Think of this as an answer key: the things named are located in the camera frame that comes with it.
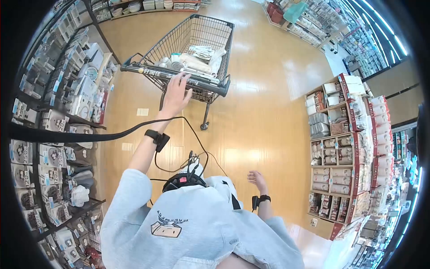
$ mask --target pocket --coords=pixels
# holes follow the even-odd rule
[[[211,269],[215,261],[192,257],[180,258],[173,269]]]

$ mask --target hand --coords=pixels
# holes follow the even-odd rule
[[[257,186],[260,195],[269,195],[266,180],[260,172],[255,170],[250,171],[248,174],[248,182]]]
[[[172,77],[169,81],[166,95],[164,96],[163,108],[160,111],[164,117],[171,118],[176,116],[187,106],[191,99],[193,89],[189,89],[187,96],[184,97],[185,85],[187,84],[187,79],[191,77],[191,74],[182,77],[184,74],[185,72],[181,72]]]

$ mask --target person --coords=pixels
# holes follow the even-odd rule
[[[190,75],[183,75],[170,80],[156,119],[172,118],[186,107],[192,89],[184,97]],[[153,123],[149,129],[162,134],[168,124]],[[226,176],[204,179],[208,186],[166,191],[149,208],[152,184],[146,173],[155,149],[154,139],[144,136],[106,213],[100,238],[107,269],[304,268],[282,218],[273,216],[271,202],[262,201],[257,215],[244,210]],[[196,175],[203,170],[198,161],[190,164],[193,168]],[[269,195],[261,173],[250,171],[247,179],[260,195]]]

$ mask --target wooden floor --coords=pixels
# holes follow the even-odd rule
[[[245,209],[251,209],[255,186],[247,183],[249,170],[261,171],[268,182],[272,205],[287,223],[302,227],[310,188],[309,126],[303,94],[332,78],[323,53],[268,23],[260,4],[250,0],[219,0],[199,14],[235,24],[228,73],[231,85],[225,98],[210,107],[209,128],[200,131],[205,103],[191,100],[183,115],[191,122],[202,144],[211,152],[236,186]],[[191,13],[156,12],[129,16],[100,25],[113,50],[125,61],[146,53],[168,31]],[[153,119],[161,91],[144,76],[120,72],[107,109],[108,133],[117,133]],[[148,108],[148,116],[136,116]],[[146,128],[106,142],[101,156],[107,204],[115,194],[121,174]],[[171,136],[157,163],[178,168],[190,150],[202,152],[190,128],[182,120],[165,131]],[[211,158],[205,177],[222,175]],[[152,165],[148,176],[167,179],[171,174]],[[153,201],[162,182],[153,182]]]

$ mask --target shopping cart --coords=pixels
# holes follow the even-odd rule
[[[172,53],[193,53],[190,46],[211,46],[212,50],[224,49],[221,65],[213,79],[191,75],[185,87],[193,89],[193,99],[206,102],[206,112],[203,118],[201,130],[208,128],[207,122],[209,106],[218,98],[227,95],[230,86],[230,75],[227,75],[228,59],[230,56],[231,41],[233,38],[234,24],[215,18],[193,14],[178,24],[173,30],[165,35],[145,55],[136,53],[121,65],[121,71],[130,71],[143,74],[162,90],[160,110],[163,107],[164,95],[170,78],[179,74],[180,71],[156,66],[164,57],[171,58]]]

